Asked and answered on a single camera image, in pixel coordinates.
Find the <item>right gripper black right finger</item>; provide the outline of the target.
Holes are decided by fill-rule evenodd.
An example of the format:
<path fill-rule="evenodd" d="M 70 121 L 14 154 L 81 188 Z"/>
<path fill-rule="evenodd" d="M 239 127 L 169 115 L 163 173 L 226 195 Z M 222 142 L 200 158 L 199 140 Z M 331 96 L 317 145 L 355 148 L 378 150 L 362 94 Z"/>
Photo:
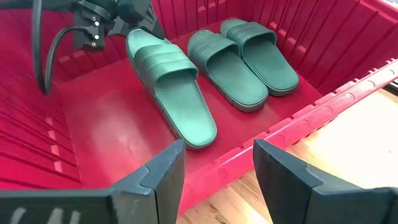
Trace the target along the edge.
<path fill-rule="evenodd" d="M 273 224 L 398 224 L 398 187 L 363 189 L 262 139 L 253 161 Z"/>

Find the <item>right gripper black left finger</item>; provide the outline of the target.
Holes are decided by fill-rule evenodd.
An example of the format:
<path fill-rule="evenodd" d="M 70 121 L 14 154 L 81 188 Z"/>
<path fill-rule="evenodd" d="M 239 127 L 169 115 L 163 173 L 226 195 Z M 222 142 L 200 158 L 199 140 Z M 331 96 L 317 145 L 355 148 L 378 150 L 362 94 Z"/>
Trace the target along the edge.
<path fill-rule="evenodd" d="M 184 179 L 177 140 L 108 188 L 0 191 L 0 224 L 175 224 Z"/>

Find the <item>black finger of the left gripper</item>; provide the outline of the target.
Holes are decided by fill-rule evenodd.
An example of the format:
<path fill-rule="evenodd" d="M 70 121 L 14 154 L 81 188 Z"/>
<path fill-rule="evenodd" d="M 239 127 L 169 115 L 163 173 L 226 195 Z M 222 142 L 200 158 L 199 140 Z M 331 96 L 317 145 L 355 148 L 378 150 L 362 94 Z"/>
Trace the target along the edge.
<path fill-rule="evenodd" d="M 143 20 L 141 21 L 141 28 L 159 39 L 165 39 L 165 32 L 152 5 L 149 6 Z"/>

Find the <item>red plastic bin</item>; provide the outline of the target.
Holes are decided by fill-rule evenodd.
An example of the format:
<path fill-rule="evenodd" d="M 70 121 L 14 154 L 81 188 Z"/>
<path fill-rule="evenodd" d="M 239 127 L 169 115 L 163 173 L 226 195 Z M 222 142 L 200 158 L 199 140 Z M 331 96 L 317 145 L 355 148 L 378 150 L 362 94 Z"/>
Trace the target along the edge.
<path fill-rule="evenodd" d="M 258 22 L 299 75 L 290 95 L 237 110 L 203 76 L 198 86 L 217 126 L 189 150 L 184 212 L 253 168 L 252 144 L 286 148 L 398 78 L 398 6 L 382 0 L 152 0 L 166 37 L 186 49 L 199 29 L 229 18 Z M 32 71 L 32 13 L 0 10 L 0 190 L 97 189 L 134 172 L 175 141 L 134 73 L 123 37 L 103 51 L 61 41 L 51 92 Z"/>

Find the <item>green rubber slide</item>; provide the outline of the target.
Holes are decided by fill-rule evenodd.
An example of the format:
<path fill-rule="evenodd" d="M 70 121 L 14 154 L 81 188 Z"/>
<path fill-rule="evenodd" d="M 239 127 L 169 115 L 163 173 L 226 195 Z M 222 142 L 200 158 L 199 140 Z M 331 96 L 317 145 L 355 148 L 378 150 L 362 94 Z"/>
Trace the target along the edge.
<path fill-rule="evenodd" d="M 187 53 L 200 74 L 234 107 L 244 112 L 264 107 L 268 89 L 243 62 L 236 42 L 207 29 L 199 30 L 188 41 Z"/>
<path fill-rule="evenodd" d="M 276 33 L 257 22 L 228 19 L 221 23 L 223 36 L 238 44 L 241 59 L 273 96 L 284 96 L 299 85 L 299 76 L 277 47 Z"/>
<path fill-rule="evenodd" d="M 211 144 L 216 123 L 198 87 L 199 71 L 183 50 L 143 29 L 130 31 L 126 51 L 175 135 L 193 149 Z"/>

